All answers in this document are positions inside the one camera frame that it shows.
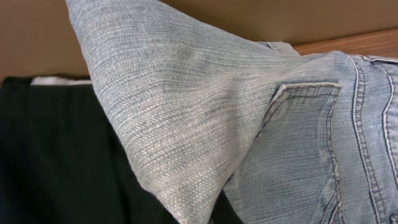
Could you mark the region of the light blue denim shorts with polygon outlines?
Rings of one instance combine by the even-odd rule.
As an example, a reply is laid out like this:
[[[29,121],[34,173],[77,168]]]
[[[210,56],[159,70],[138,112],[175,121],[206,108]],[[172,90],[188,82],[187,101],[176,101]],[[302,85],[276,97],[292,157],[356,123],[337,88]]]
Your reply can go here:
[[[160,1],[68,1],[96,96],[180,223],[397,222],[397,60],[299,55]]]

